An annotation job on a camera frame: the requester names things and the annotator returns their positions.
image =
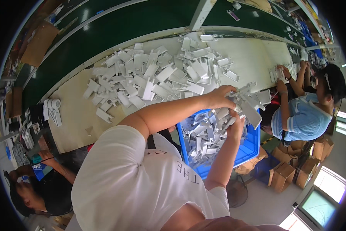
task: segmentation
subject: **yellow and black floor tape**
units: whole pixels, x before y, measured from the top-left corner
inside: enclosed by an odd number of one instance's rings
[[[266,144],[267,142],[271,141],[275,136],[272,136],[271,138],[267,139],[266,141],[262,142],[260,146],[263,146],[263,144]]]

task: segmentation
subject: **teal power tool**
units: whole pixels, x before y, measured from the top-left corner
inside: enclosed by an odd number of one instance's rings
[[[36,165],[38,163],[40,163],[42,161],[42,158],[39,154],[34,154],[32,156],[32,160],[31,160],[31,165]]]

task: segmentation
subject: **blue bin on shelf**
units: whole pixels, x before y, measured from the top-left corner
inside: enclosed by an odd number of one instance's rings
[[[200,110],[200,111],[194,113],[193,116],[200,114],[200,113],[206,113],[209,111],[210,111],[210,109]],[[184,162],[189,166],[189,159],[191,157],[189,157],[187,154],[186,145],[185,145],[184,140],[183,140],[184,133],[183,133],[181,123],[177,124],[177,131],[178,131],[178,136],[179,136],[179,142],[180,142],[180,145],[182,148],[182,155],[183,155]],[[249,160],[255,158],[259,154],[260,125],[257,127],[256,130],[254,130],[254,127],[252,125],[248,125],[247,126],[247,132],[248,132],[247,139],[244,141],[243,145],[240,145],[238,152],[237,152],[236,159],[235,159],[235,164],[233,165],[233,167],[237,167],[237,166],[245,163],[246,161],[249,161]],[[193,170],[202,179],[206,179],[206,177],[208,176],[210,168],[211,168],[211,166],[201,165],[201,166],[198,166],[197,168],[193,168]]]

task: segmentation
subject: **hair clip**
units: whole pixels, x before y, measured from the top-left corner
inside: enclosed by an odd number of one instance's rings
[[[329,90],[331,90],[331,86],[329,85],[329,80],[328,80],[328,74],[325,74],[324,77],[325,77],[325,80],[327,80]]]

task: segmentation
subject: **black shirt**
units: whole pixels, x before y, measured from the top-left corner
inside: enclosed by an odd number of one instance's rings
[[[41,181],[31,177],[31,184],[35,192],[45,201],[49,214],[59,216],[71,211],[73,185],[60,173],[52,169]]]

